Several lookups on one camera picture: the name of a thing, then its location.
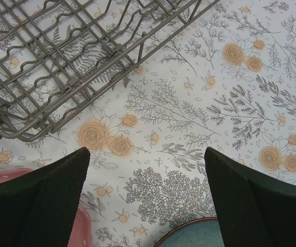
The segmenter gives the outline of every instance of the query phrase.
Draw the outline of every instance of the floral pattern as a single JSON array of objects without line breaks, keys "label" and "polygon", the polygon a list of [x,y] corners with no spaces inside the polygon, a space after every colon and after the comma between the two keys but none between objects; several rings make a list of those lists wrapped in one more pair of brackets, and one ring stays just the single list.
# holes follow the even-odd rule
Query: floral pattern
[{"label": "floral pattern", "polygon": [[[33,15],[42,6],[30,8],[30,1],[23,2]],[[117,25],[126,3],[113,2],[103,18],[105,28]],[[94,7],[99,17],[105,7],[99,1]],[[54,45],[71,35],[72,23],[63,18],[51,31]],[[54,16],[38,20],[55,21]],[[144,52],[180,27],[174,21],[155,33]],[[7,32],[8,26],[0,22],[0,30]],[[132,31],[126,29],[121,38]],[[90,40],[88,33],[81,42]],[[13,42],[11,34],[0,43],[0,57]],[[63,52],[71,58],[79,47],[72,42]],[[39,47],[32,49],[41,55]],[[86,73],[103,56],[88,49],[76,59],[76,69]],[[4,66],[15,74],[30,59],[19,50]],[[120,70],[111,67],[92,85],[106,83]],[[30,87],[29,78],[19,80],[23,87]],[[32,96],[43,103],[55,92],[42,81]],[[68,116],[75,106],[61,108]],[[60,114],[49,117],[57,121]],[[220,1],[55,134],[30,143],[0,140],[0,170],[38,169],[87,147],[90,166],[80,203],[91,216],[92,246],[153,246],[183,223],[215,216],[205,171],[207,146],[296,185],[296,0]]]}]

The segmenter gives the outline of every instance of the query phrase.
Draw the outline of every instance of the brown rim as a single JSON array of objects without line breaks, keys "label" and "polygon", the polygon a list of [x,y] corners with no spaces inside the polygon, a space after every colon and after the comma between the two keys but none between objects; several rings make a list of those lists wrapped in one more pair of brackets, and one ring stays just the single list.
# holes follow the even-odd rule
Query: brown rim
[{"label": "brown rim", "polygon": [[167,233],[164,237],[162,237],[158,242],[157,244],[154,245],[154,247],[159,247],[161,243],[163,243],[169,236],[171,236],[172,234],[174,234],[176,231],[188,226],[188,225],[191,225],[191,224],[195,224],[195,223],[198,223],[198,222],[203,222],[203,221],[208,221],[208,220],[218,220],[217,217],[209,217],[209,218],[202,218],[202,219],[197,219],[197,220],[192,220],[192,221],[189,221],[181,226],[178,226],[177,228],[173,229],[172,231],[170,231],[169,233]]}]

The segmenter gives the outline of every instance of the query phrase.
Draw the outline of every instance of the teal plate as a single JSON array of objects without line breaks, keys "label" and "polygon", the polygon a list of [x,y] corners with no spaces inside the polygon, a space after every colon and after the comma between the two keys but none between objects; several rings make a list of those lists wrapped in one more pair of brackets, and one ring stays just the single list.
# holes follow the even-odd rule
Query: teal plate
[{"label": "teal plate", "polygon": [[155,247],[224,247],[217,218],[188,222],[166,234]]}]

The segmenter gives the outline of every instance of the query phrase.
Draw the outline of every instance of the pink plate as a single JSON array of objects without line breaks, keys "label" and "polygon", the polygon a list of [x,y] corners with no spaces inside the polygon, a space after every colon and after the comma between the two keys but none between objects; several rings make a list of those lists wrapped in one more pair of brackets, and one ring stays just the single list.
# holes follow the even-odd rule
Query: pink plate
[{"label": "pink plate", "polygon": [[[28,168],[0,171],[0,183],[15,179],[31,171]],[[80,205],[72,226],[68,247],[91,247],[91,218]]]}]

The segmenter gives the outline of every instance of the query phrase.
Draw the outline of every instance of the wire rack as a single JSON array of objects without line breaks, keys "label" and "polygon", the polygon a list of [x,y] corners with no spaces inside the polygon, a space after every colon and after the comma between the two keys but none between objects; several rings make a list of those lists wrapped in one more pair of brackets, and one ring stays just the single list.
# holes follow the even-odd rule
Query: wire rack
[{"label": "wire rack", "polygon": [[218,1],[0,0],[0,139],[60,132]]}]

